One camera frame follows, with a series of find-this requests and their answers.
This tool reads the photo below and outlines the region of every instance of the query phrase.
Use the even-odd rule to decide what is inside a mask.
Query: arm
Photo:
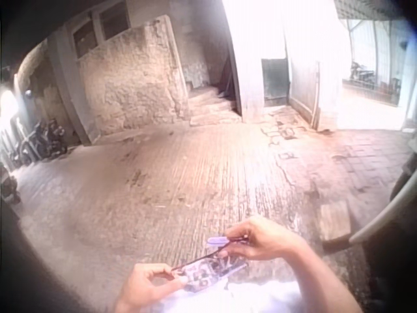
[[[154,286],[154,277],[166,278],[168,282]],[[136,264],[117,299],[115,313],[139,312],[141,308],[162,300],[186,284],[186,278],[175,278],[166,264]]]
[[[226,231],[226,236],[247,235],[250,245],[233,243],[222,254],[251,260],[284,258],[293,268],[306,312],[361,312],[349,290],[297,234],[271,220],[253,216]]]

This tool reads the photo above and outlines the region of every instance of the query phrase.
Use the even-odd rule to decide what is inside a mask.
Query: white shirt
[[[249,283],[228,284],[225,279],[198,293],[177,291],[164,299],[160,306],[165,313],[303,312],[297,282],[277,281],[260,286]]]

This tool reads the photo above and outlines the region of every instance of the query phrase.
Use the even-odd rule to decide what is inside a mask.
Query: dark doorway
[[[288,59],[262,59],[265,106],[285,105],[288,100]]]

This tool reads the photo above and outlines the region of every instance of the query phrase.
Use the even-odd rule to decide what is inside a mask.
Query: scooter
[[[357,62],[352,62],[350,79],[353,83],[359,84],[362,87],[375,88],[375,72],[373,70],[367,70]]]

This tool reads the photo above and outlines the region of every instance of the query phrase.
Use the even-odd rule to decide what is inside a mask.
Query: window
[[[100,21],[105,40],[127,30],[129,23],[124,1],[100,13]]]
[[[93,21],[88,21],[74,33],[74,44],[79,58],[85,55],[88,51],[97,47]]]

